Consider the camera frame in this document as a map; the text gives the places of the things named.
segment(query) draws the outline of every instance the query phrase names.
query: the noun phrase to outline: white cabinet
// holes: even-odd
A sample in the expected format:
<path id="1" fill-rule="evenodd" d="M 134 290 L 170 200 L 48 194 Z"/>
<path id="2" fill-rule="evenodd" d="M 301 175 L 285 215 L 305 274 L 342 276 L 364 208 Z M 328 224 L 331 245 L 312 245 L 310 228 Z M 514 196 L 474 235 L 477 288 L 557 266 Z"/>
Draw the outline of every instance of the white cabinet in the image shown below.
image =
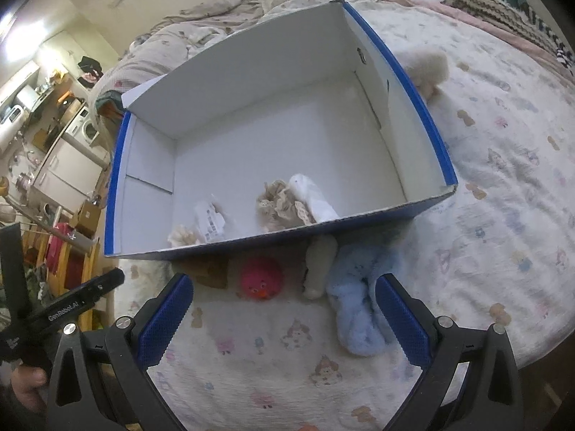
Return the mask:
<path id="1" fill-rule="evenodd" d="M 48 169 L 80 193 L 90 196 L 102 168 L 65 140 L 59 140 L 50 153 Z"/>
<path id="2" fill-rule="evenodd" d="M 28 203 L 61 205 L 71 214 L 93 197 L 102 168 L 60 137 L 52 146 L 28 193 Z"/>
<path id="3" fill-rule="evenodd" d="M 34 187 L 44 194 L 54 204 L 61 205 L 68 212 L 74 213 L 86 200 L 86 196 L 71 187 L 50 170 L 45 170 L 36 180 Z"/>

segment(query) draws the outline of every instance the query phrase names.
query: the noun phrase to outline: washing machine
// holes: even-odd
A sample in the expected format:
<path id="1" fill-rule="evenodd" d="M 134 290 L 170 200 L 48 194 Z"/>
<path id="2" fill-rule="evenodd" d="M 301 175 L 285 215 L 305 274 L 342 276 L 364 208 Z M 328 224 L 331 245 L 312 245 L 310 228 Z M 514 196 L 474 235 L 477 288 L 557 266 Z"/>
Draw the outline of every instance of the washing machine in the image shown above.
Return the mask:
<path id="1" fill-rule="evenodd" d="M 100 167 L 106 168 L 110 163 L 110 154 L 100 144 L 100 133 L 90 117 L 88 107 L 80 108 L 66 127 L 63 138 Z"/>

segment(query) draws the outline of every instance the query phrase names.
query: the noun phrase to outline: blue gripper pad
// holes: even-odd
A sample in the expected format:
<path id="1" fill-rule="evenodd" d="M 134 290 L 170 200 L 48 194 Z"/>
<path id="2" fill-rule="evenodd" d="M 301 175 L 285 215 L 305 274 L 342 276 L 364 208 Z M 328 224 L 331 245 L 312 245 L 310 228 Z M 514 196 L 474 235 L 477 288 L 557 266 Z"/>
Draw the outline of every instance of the blue gripper pad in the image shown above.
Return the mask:
<path id="1" fill-rule="evenodd" d="M 392 274 L 376 281 L 376 302 L 409 362 L 423 369 L 431 364 L 438 343 L 433 315 L 411 298 Z"/>
<path id="2" fill-rule="evenodd" d="M 193 298 L 192 280 L 185 274 L 176 274 L 134 316 L 132 344 L 136 346 L 136 362 L 142 371 L 160 362 Z"/>

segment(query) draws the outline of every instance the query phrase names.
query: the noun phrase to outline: floor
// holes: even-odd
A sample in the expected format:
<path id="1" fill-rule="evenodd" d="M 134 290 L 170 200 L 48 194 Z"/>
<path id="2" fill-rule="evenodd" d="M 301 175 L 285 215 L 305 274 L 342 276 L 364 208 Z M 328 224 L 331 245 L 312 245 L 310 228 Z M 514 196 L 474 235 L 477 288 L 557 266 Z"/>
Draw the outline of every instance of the floor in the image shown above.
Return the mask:
<path id="1" fill-rule="evenodd" d="M 575 332 L 547 356 L 519 372 L 525 407 L 524 431 L 544 429 L 575 385 L 574 358 Z"/>

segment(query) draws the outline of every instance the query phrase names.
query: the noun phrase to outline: cardboard box on floor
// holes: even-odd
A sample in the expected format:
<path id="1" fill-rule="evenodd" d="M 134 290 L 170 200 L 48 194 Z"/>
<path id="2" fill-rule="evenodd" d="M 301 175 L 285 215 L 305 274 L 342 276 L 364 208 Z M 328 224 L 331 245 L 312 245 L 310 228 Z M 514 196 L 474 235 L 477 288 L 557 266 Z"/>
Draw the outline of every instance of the cardboard box on floor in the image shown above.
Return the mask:
<path id="1" fill-rule="evenodd" d="M 90 201 L 84 201 L 78 212 L 74 214 L 70 221 L 70 226 L 78 230 L 82 235 L 92 239 L 98 228 L 100 219 L 100 208 Z"/>
<path id="2" fill-rule="evenodd" d="M 260 22 L 123 95 L 105 254 L 178 259 L 410 218 L 456 177 L 415 87 L 365 20 L 330 0 Z M 339 219 L 265 233 L 264 183 L 309 176 Z M 170 248 L 215 199 L 225 240 Z"/>

